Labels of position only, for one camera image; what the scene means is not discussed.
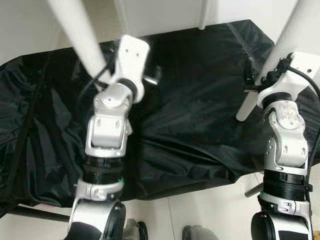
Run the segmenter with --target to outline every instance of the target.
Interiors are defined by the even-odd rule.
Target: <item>black tarp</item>
[[[244,73],[255,76],[273,42],[250,20],[142,37],[151,47],[146,72],[160,66],[158,87],[146,85],[133,106],[122,200],[156,199],[237,181],[262,171],[269,133],[263,111],[245,122],[235,115],[246,94]],[[111,43],[102,43],[106,57]],[[71,48],[18,57],[0,67],[0,206],[18,203],[70,207],[85,161],[92,88]],[[319,104],[307,88],[297,104],[311,146]]]

